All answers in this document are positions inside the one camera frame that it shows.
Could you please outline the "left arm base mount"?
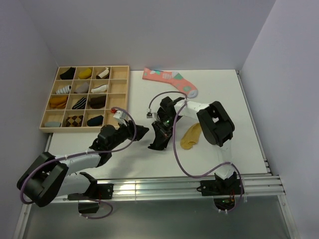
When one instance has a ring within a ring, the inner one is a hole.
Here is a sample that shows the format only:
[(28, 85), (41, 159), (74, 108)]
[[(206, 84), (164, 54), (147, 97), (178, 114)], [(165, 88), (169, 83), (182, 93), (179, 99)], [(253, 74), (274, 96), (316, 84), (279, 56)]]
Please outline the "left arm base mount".
[(74, 193), (67, 196), (69, 201), (88, 200), (90, 203), (78, 203), (78, 211), (81, 214), (95, 214), (102, 206), (102, 200), (110, 200), (113, 196), (114, 184), (95, 184), (83, 193)]

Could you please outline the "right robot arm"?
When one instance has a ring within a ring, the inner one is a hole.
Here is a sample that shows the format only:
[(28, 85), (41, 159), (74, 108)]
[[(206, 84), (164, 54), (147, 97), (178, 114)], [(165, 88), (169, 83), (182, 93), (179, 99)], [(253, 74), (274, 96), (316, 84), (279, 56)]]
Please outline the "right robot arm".
[(217, 150), (217, 164), (221, 166), (214, 170), (216, 190), (221, 194), (227, 194), (237, 180), (237, 173), (231, 165), (231, 139), (235, 126), (219, 101), (202, 104), (187, 101), (183, 97), (175, 100), (170, 97), (163, 98), (154, 116), (156, 120), (152, 123), (155, 139), (148, 148), (165, 150), (173, 136), (176, 123), (182, 117), (198, 120), (204, 138)]

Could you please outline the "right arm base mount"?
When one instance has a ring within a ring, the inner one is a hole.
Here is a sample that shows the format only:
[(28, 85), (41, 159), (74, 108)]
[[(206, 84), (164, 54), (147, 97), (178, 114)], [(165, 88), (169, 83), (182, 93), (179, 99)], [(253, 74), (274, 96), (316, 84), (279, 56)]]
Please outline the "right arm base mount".
[(214, 205), (218, 210), (228, 212), (236, 206), (235, 196), (240, 198), (244, 195), (244, 186), (237, 173), (227, 179), (221, 179), (215, 174), (214, 180), (201, 180), (200, 186), (196, 188), (202, 196), (223, 196), (223, 198), (214, 198)]

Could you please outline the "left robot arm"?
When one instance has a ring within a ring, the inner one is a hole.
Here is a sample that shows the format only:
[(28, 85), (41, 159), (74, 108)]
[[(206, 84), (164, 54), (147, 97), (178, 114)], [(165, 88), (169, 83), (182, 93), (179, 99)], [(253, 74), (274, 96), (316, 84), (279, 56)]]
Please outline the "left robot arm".
[(85, 152), (69, 156), (43, 152), (18, 180), (20, 195), (29, 197), (29, 203), (39, 207), (64, 195), (70, 199), (109, 199), (110, 190), (98, 186), (97, 179), (85, 170), (103, 166), (118, 151), (117, 146), (126, 140), (139, 141), (148, 131), (149, 128), (135, 125), (131, 120), (119, 128), (107, 124)]

